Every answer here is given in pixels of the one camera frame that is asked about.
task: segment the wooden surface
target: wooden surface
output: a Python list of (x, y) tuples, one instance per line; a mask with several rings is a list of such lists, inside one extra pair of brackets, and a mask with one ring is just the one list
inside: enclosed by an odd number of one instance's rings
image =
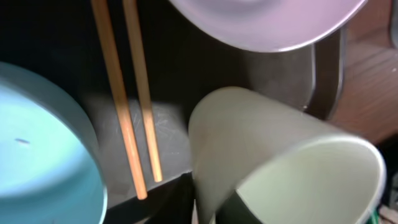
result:
[(142, 45), (141, 28), (139, 24), (138, 8), (136, 0), (123, 0), (124, 16), (126, 18), (127, 33), (129, 35), (130, 51), (136, 83), (139, 103), (142, 110), (145, 134), (147, 138), (150, 164), (155, 182), (162, 181), (162, 168), (160, 167), (159, 152), (155, 133), (154, 115), (150, 101), (148, 74), (145, 62), (144, 47)]
[(122, 71), (116, 43), (113, 36), (111, 18), (106, 0), (92, 0), (95, 22), (98, 30), (99, 41), (104, 55), (106, 71), (113, 95), (114, 104), (118, 113), (120, 127), (122, 130), (124, 146), (131, 169), (137, 198), (143, 200), (147, 197), (144, 175), (142, 174), (141, 162), (137, 150), (136, 137), (131, 122), (129, 103), (123, 83)]
[(391, 0), (369, 0), (348, 22), (343, 93), (331, 123), (373, 143), (397, 132), (398, 50), (389, 40)]

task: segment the chopstick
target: chopstick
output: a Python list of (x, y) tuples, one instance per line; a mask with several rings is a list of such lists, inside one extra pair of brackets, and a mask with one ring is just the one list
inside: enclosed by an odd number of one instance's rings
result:
[(134, 185), (136, 187), (137, 198), (142, 200), (147, 197), (147, 191), (139, 160), (136, 137), (131, 123), (129, 103), (124, 88), (108, 5), (106, 0), (91, 0), (91, 5), (93, 7), (113, 100), (119, 117), (124, 145), (126, 147)]
[(149, 84), (147, 69), (142, 46), (141, 29), (136, 0), (123, 0), (124, 16), (126, 18), (127, 33), (129, 34), (130, 49), (134, 72), (136, 75), (138, 97), (144, 120), (145, 133), (150, 155), (150, 164), (155, 182), (162, 181), (162, 168), (160, 166), (159, 152), (156, 142), (156, 133), (154, 125), (154, 116), (152, 114), (152, 105), (150, 102)]

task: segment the brown wooden floor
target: brown wooden floor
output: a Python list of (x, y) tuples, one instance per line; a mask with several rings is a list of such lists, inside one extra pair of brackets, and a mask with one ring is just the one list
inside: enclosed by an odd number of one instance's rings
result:
[(331, 123), (377, 143), (398, 131), (398, 50), (391, 0), (369, 0), (348, 23), (345, 83)]

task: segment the cream-colored cup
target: cream-colored cup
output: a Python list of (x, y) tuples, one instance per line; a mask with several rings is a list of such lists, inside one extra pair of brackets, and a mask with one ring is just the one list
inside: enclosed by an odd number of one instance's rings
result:
[(364, 223), (384, 188), (371, 143), (243, 88), (206, 96), (188, 132), (200, 223), (234, 191), (266, 224)]

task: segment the blue bowl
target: blue bowl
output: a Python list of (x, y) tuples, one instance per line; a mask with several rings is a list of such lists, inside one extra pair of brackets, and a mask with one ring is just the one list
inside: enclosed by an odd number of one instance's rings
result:
[(61, 88), (0, 62), (0, 223), (102, 223), (107, 193), (98, 143)]

